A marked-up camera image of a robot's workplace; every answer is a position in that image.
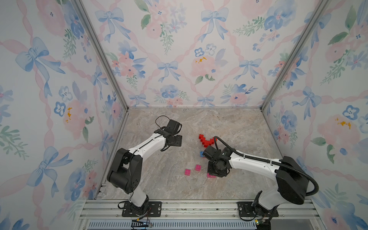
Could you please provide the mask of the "red 2x4 lego brick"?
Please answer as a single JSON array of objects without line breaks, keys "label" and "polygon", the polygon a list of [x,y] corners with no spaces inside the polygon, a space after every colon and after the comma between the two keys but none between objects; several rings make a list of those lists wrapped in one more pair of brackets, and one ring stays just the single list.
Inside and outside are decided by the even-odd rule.
[{"label": "red 2x4 lego brick", "polygon": [[211,138],[209,140],[207,140],[203,134],[199,134],[198,136],[201,144],[204,146],[204,148],[207,148],[209,146],[213,146],[215,144],[214,138]]}]

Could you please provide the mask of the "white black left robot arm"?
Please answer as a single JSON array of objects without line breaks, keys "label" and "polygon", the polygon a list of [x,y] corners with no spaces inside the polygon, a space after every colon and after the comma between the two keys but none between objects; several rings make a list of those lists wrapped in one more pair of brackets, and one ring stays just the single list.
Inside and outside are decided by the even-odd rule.
[{"label": "white black left robot arm", "polygon": [[129,195],[129,200],[123,202],[122,216],[144,217],[152,211],[149,197],[140,186],[143,163],[157,151],[182,146],[182,136],[179,135],[181,129],[181,123],[169,119],[166,126],[160,126],[147,140],[116,152],[107,181]]}]

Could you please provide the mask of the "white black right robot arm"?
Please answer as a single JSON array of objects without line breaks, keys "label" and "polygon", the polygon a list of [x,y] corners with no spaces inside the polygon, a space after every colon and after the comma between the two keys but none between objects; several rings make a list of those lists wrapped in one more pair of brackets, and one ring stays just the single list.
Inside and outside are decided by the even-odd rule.
[{"label": "white black right robot arm", "polygon": [[224,149],[208,146],[203,156],[209,161],[208,173],[216,177],[226,177],[232,169],[252,172],[271,180],[274,185],[257,193],[248,205],[256,217],[271,216],[279,205],[304,204],[305,198],[319,192],[316,180],[304,172],[290,157],[270,159],[238,151],[231,147]]}]

